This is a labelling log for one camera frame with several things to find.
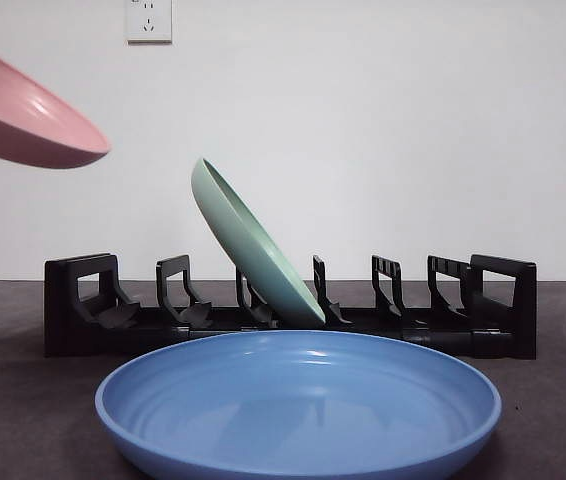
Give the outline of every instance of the black dish rack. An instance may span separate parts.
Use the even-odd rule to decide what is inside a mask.
[[[487,255],[470,262],[429,256],[430,307],[403,303],[398,262],[372,256],[374,307],[347,307],[327,294],[325,263],[313,258],[314,286],[326,317],[324,329],[394,338],[471,357],[536,358],[536,265]],[[483,294],[483,272],[514,279],[512,305]],[[437,287],[437,273],[459,280],[461,308],[452,307]],[[81,299],[79,279],[98,274],[98,293]],[[189,305],[174,306],[168,278],[182,274]],[[390,295],[381,289],[388,277]],[[237,306],[214,306],[196,293],[190,260],[181,255],[156,264],[158,307],[133,302],[121,288],[115,255],[101,253],[45,263],[45,355],[116,352],[138,355],[175,343],[229,332],[293,329],[236,271]]]

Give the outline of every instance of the electrical outlet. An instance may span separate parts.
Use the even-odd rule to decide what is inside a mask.
[[[172,43],[172,0],[127,0],[128,43]]]

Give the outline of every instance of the table surface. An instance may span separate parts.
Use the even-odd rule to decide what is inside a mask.
[[[143,305],[156,305],[153,282],[122,283]],[[407,305],[428,304],[425,282],[404,284]],[[233,303],[231,282],[195,285],[217,304]],[[369,282],[328,289],[342,305],[372,305]],[[441,287],[452,297],[457,289]],[[488,282],[486,293],[507,298],[511,284]],[[0,281],[0,479],[149,478],[115,450],[94,410],[98,384],[128,359],[44,358],[42,282]],[[463,360],[499,389],[503,414],[485,448],[452,479],[566,479],[566,282],[539,283],[536,360]]]

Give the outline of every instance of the green plate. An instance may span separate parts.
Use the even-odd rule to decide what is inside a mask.
[[[223,250],[281,318],[299,328],[325,325],[325,314],[294,267],[205,159],[192,172],[192,192]]]

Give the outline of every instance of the plate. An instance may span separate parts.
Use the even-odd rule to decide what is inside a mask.
[[[294,267],[232,187],[205,159],[192,172],[192,192],[228,256],[263,299],[299,328],[319,328],[325,314]]]
[[[0,60],[0,158],[73,168],[109,150],[108,140],[87,118]]]
[[[440,480],[501,412],[478,370],[344,332],[231,333],[141,356],[98,388],[114,443],[154,478]]]

